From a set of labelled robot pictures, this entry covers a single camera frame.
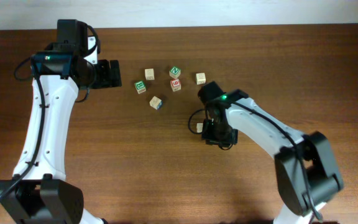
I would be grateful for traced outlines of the wooden block ice cream picture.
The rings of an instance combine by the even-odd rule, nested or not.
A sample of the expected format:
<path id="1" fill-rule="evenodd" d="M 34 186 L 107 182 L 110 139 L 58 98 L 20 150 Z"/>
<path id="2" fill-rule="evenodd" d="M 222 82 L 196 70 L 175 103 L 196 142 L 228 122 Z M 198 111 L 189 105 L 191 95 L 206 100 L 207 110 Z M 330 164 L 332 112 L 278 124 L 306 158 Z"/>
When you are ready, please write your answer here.
<path id="1" fill-rule="evenodd" d="M 206 75 L 205 73 L 197 73 L 196 74 L 196 84 L 203 85 L 206 83 Z"/>

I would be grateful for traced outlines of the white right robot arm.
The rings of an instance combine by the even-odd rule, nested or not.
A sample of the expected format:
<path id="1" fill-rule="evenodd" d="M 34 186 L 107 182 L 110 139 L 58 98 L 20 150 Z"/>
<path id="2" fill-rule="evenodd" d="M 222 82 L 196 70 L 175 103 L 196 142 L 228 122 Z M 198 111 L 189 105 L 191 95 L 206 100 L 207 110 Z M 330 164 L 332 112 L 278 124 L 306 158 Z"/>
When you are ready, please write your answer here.
<path id="1" fill-rule="evenodd" d="M 344 188 L 331 145 L 316 131 L 305 134 L 265 112 L 242 90 L 225 93 L 216 82 L 201 87 L 205 113 L 201 138 L 229 150 L 243 133 L 275 163 L 283 207 L 274 223 L 323 222 L 322 209 Z"/>

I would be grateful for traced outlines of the wooden block red U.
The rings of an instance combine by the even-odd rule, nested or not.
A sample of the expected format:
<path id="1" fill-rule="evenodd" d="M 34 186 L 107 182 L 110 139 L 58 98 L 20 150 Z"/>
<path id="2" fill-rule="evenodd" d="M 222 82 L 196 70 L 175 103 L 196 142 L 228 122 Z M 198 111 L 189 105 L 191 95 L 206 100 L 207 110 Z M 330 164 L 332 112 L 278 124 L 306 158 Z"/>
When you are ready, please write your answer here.
<path id="1" fill-rule="evenodd" d="M 202 133 L 203 132 L 203 123 L 197 123 L 196 124 L 196 132 Z"/>

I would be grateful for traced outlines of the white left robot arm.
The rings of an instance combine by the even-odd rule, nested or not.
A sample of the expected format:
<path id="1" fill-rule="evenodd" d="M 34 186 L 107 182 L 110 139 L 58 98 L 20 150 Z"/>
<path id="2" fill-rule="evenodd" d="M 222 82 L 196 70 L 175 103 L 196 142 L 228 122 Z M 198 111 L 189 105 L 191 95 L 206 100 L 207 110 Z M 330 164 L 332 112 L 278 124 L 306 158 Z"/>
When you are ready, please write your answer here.
<path id="1" fill-rule="evenodd" d="M 100 60 L 95 30 L 76 19 L 57 22 L 57 40 L 29 57 L 33 102 L 12 178 L 0 180 L 0 205 L 16 223 L 102 223 L 66 181 L 65 146 L 80 90 L 122 84 L 119 62 Z"/>

